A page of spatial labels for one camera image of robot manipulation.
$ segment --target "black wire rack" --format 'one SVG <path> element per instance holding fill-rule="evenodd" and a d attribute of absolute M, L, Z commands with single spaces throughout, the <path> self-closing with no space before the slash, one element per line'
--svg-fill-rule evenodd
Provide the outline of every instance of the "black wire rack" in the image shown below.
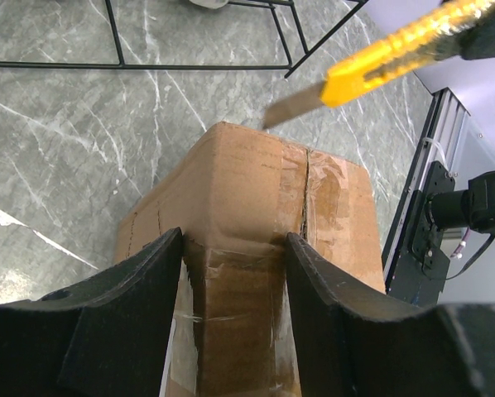
<path fill-rule="evenodd" d="M 111 0 L 104 0 L 106 13 L 108 14 L 109 25 L 113 36 L 113 43 L 117 51 L 118 63 L 62 63 L 62 62 L 23 62 L 23 61 L 2 61 L 0 68 L 14 69 L 108 69 L 108 70 L 285 70 L 285 78 L 289 77 L 299 68 L 308 58 L 310 58 L 341 26 L 344 25 L 358 10 L 365 5 L 367 0 L 351 0 L 357 4 L 345 15 L 321 40 L 311 48 L 306 44 L 303 28 L 297 14 L 294 0 L 233 0 L 229 5 L 242 7 L 265 8 L 272 13 L 276 30 L 281 40 L 282 48 L 286 55 L 287 64 L 285 65 L 162 65 L 162 64 L 133 64 L 124 59 L 123 48 L 121 46 L 120 35 L 118 33 L 117 23 L 113 12 Z M 289 7 L 296 25 L 297 34 L 304 55 L 296 63 L 293 62 L 290 49 L 286 38 L 282 32 L 281 23 L 276 13 L 276 6 Z"/>

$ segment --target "gray marble surface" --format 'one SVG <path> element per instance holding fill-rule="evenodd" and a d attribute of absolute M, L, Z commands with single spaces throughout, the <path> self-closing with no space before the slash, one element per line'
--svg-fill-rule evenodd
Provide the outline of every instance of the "gray marble surface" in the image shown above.
<path fill-rule="evenodd" d="M 286 62 L 268 10 L 210 11 L 181 0 L 113 5 L 131 62 Z M 298 0 L 308 42 L 352 5 Z M 277 14 L 298 60 L 291 14 Z M 37 299 L 111 266 L 119 221 L 208 127 L 261 126 L 267 104 L 380 36 L 359 13 L 288 80 L 280 71 L 0 69 L 0 303 Z M 0 60 L 117 62 L 103 0 L 0 0 Z M 384 241 L 429 104 L 410 74 L 270 133 L 365 166 Z"/>

